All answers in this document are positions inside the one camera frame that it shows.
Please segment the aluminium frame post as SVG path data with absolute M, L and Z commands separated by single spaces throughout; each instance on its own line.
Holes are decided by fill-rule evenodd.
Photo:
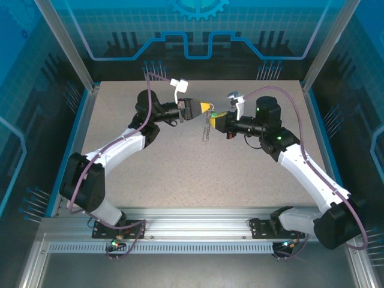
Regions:
M 50 0 L 34 0 L 85 89 L 93 94 L 95 83 Z
M 335 18 L 335 21 L 332 24 L 327 36 L 325 37 L 325 40 L 320 47 L 318 54 L 316 55 L 304 78 L 304 85 L 302 87 L 303 93 L 309 93 L 312 84 L 321 72 L 335 45 L 338 43 L 360 1 L 361 0 L 345 0 L 344 5 Z

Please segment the blue table edge strip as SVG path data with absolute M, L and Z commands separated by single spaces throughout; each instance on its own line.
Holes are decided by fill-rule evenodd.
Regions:
M 327 175 L 332 178 L 332 181 L 337 183 L 339 186 L 343 186 L 341 176 L 334 158 L 331 144 L 329 142 L 325 126 L 320 114 L 319 107 L 312 90 L 304 92 L 304 99 L 307 105 L 307 109 L 312 121 L 314 133 L 316 135 L 317 143 L 320 149 L 322 160 L 324 163 L 324 171 Z
M 56 215 L 56 212 L 55 212 L 55 205 L 56 204 L 55 203 L 56 203 L 56 200 L 57 200 L 57 197 L 59 194 L 59 188 L 61 186 L 61 182 L 62 182 L 62 178 L 64 176 L 64 172 L 65 172 L 68 158 L 71 155 L 71 151 L 74 147 L 76 133 L 78 131 L 79 122 L 80 122 L 80 119 L 81 119 L 82 114 L 83 114 L 84 106 L 86 105 L 86 102 L 88 100 L 88 95 L 89 95 L 89 92 L 85 89 L 83 94 L 82 94 L 79 108 L 77 110 L 77 113 L 76 113 L 76 116 L 75 116 L 75 119 L 73 122 L 71 133 L 69 135 L 68 142 L 67 142 L 67 145 L 65 147 L 65 151 L 63 154 L 61 165 L 59 167 L 58 174 L 56 176 L 56 180 L 55 180 L 55 183 L 54 183 L 54 186 L 52 189 L 52 193 L 51 193 L 51 196 L 49 199 L 49 203 L 48 203 L 45 215 L 44 215 L 46 218 L 54 217 Z

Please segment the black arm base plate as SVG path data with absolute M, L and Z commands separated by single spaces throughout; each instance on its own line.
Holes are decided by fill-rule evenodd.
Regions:
M 248 225 L 253 239 L 304 239 L 305 234 L 284 229 L 278 221 L 250 219 Z
M 141 225 L 131 227 L 129 229 L 111 229 L 100 222 L 96 221 L 93 226 L 92 239 L 135 239 L 139 233 Z

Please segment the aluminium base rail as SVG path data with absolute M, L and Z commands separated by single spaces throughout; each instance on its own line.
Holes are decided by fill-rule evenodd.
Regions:
M 252 218 L 269 219 L 277 207 L 267 208 L 125 208 L 127 218 L 146 219 L 145 242 L 250 242 Z M 92 241 L 89 217 L 69 214 L 42 219 L 35 240 Z

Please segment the small LED connector board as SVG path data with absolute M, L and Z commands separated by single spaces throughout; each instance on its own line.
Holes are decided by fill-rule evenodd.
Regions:
M 300 243 L 299 239 L 291 239 L 289 241 L 284 241 L 280 244 L 278 244 L 277 249 L 282 250 L 282 249 L 291 249 L 294 248 L 297 244 Z
M 124 251 L 126 246 L 127 246 L 126 243 L 122 242 L 121 239 L 115 238 L 111 241 L 110 245 L 106 248 L 106 251 L 108 253 Z

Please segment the silver key holder with rings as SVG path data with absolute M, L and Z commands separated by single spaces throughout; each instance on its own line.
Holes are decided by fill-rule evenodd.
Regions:
M 204 143 L 207 143 L 209 141 L 209 135 L 211 131 L 211 111 L 208 111 L 206 113 L 206 121 L 205 121 L 205 126 L 203 128 L 203 134 L 202 134 L 202 141 Z

